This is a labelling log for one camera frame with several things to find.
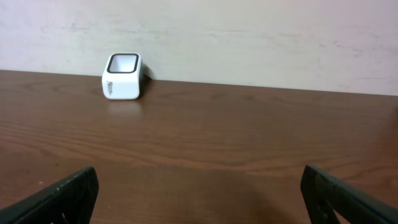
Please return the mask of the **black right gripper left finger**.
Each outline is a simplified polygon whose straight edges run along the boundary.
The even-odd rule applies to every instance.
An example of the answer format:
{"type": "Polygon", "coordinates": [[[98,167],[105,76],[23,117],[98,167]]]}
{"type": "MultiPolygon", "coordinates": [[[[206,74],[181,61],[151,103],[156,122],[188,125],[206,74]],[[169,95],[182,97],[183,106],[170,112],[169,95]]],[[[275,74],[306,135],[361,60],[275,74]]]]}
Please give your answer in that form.
{"type": "Polygon", "coordinates": [[[94,167],[85,167],[1,210],[1,223],[89,223],[99,191],[94,167]]]}

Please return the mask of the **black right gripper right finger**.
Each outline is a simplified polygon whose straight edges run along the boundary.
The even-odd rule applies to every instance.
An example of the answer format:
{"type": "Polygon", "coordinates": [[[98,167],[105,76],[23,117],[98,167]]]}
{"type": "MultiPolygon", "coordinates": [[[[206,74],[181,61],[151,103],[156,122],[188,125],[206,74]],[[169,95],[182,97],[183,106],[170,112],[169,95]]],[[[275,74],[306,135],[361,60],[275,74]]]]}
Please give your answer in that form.
{"type": "Polygon", "coordinates": [[[350,223],[397,224],[396,208],[315,166],[305,166],[300,189],[312,224],[339,223],[337,214],[350,223]]]}

